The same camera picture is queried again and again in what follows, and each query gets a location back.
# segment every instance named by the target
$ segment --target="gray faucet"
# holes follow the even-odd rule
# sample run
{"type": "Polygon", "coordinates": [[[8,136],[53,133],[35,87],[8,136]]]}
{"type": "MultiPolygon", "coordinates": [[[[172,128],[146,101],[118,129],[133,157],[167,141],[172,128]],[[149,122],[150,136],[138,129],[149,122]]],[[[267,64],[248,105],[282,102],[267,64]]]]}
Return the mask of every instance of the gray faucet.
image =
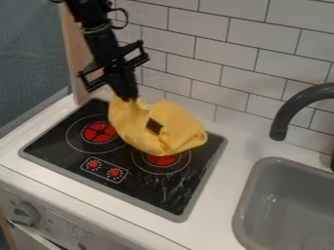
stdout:
{"type": "Polygon", "coordinates": [[[334,83],[312,86],[289,99],[278,111],[271,125],[270,137],[283,141],[291,119],[303,107],[324,99],[334,99],[334,83]]]}

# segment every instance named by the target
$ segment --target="sink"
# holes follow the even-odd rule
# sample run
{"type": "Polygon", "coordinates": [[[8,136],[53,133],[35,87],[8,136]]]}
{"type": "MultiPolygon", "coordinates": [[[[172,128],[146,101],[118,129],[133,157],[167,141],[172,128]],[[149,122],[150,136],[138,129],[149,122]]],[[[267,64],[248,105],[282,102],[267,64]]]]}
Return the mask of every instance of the sink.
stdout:
{"type": "Polygon", "coordinates": [[[334,174],[283,158],[261,159],[232,229],[247,250],[334,250],[334,174]]]}

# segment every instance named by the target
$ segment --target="yellow towel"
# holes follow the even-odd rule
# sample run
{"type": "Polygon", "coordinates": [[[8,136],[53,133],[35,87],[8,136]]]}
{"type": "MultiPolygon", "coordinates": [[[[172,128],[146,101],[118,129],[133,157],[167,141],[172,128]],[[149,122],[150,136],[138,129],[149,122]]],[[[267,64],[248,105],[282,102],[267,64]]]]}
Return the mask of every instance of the yellow towel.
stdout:
{"type": "Polygon", "coordinates": [[[112,94],[108,118],[126,143],[155,156],[172,155],[207,141],[203,125],[168,101],[146,109],[141,99],[124,102],[112,94]]]}

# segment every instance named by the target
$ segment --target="toy stove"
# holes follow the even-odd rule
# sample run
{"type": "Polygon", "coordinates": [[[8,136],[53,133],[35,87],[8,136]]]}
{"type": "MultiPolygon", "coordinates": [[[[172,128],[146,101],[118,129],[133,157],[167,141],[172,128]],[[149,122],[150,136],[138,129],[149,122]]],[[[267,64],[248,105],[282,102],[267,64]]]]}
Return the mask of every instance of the toy stove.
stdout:
{"type": "Polygon", "coordinates": [[[157,157],[125,144],[106,122],[108,103],[92,100],[20,156],[174,222],[187,219],[226,144],[208,134],[204,146],[157,157]]]}

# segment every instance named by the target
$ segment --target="control panel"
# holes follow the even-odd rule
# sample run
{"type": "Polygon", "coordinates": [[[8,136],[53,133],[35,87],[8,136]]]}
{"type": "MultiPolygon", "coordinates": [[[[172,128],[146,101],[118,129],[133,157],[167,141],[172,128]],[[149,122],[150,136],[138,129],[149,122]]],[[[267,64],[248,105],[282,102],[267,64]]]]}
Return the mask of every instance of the control panel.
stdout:
{"type": "Polygon", "coordinates": [[[128,170],[97,157],[89,157],[80,168],[115,184],[120,184],[128,174],[128,170]]]}
{"type": "Polygon", "coordinates": [[[99,229],[88,229],[42,205],[30,195],[12,191],[0,184],[0,206],[12,227],[24,226],[25,229],[37,233],[70,250],[132,250],[144,249],[141,246],[129,247],[128,241],[101,233],[99,229]]]}

